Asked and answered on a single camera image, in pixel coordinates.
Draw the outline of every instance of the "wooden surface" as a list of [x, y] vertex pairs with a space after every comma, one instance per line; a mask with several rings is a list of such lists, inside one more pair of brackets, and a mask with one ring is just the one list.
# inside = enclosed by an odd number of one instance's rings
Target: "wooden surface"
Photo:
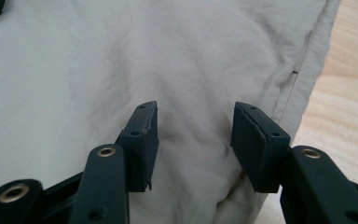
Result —
[[[341, 0], [324, 70], [293, 146], [325, 151], [358, 183], [358, 1]], [[256, 223], [284, 223], [279, 195], [269, 195]]]

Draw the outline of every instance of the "white cloth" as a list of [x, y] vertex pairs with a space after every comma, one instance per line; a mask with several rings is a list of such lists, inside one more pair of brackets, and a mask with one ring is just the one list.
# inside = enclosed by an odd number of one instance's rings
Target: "white cloth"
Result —
[[156, 100], [153, 189], [130, 194], [131, 223], [252, 222], [265, 195], [229, 146], [234, 103], [260, 107], [294, 137], [337, 5], [7, 1], [0, 186], [34, 178], [47, 188], [77, 174], [137, 105]]

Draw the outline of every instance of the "hole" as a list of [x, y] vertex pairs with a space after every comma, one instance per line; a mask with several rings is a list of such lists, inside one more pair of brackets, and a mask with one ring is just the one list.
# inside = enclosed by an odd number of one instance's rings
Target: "hole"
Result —
[[16, 202], [18, 199], [22, 198], [25, 194], [28, 193], [29, 187], [24, 184], [18, 184], [11, 186], [6, 189], [0, 195], [0, 203], [12, 203]]
[[345, 216], [347, 216], [347, 218], [349, 218], [350, 220], [358, 223], [358, 212], [348, 211], [345, 213]]
[[104, 206], [98, 206], [89, 211], [89, 220], [98, 221], [106, 217], [107, 209]]
[[309, 158], [313, 158], [313, 159], [321, 158], [321, 154], [319, 154], [319, 152], [312, 150], [312, 149], [306, 148], [306, 149], [303, 149], [302, 152], [306, 157], [309, 157]]
[[98, 156], [108, 157], [116, 153], [116, 150], [112, 147], [104, 147], [98, 151]]

